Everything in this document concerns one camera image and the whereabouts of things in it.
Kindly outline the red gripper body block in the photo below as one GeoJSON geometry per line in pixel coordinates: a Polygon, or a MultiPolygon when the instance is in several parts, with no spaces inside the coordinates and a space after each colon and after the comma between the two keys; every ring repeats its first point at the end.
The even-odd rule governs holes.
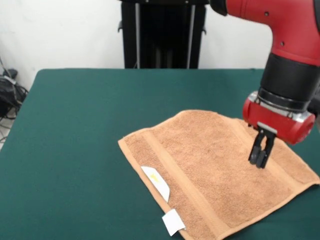
{"type": "Polygon", "coordinates": [[[288,117],[249,99],[244,102],[242,115],[253,128],[267,130],[291,145],[302,142],[316,121],[315,115],[309,112],[298,114],[296,118],[288,117]]]}

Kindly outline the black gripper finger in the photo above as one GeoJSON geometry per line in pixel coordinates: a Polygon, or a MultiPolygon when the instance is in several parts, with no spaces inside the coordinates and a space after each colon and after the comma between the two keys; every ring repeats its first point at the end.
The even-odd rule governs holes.
{"type": "Polygon", "coordinates": [[[269,156],[271,154],[272,148],[274,146],[276,135],[274,133],[259,133],[257,135],[256,146],[258,147],[258,153],[256,158],[256,166],[260,169],[264,169],[269,156]],[[266,138],[265,147],[262,149],[262,140],[266,138]]]}
{"type": "Polygon", "coordinates": [[[263,163],[263,160],[264,160],[266,154],[262,150],[261,143],[262,143],[262,140],[264,139],[264,137],[265,137],[265,133],[261,129],[258,132],[257,136],[255,137],[251,152],[249,154],[248,161],[251,164],[262,164],[263,163]]]}

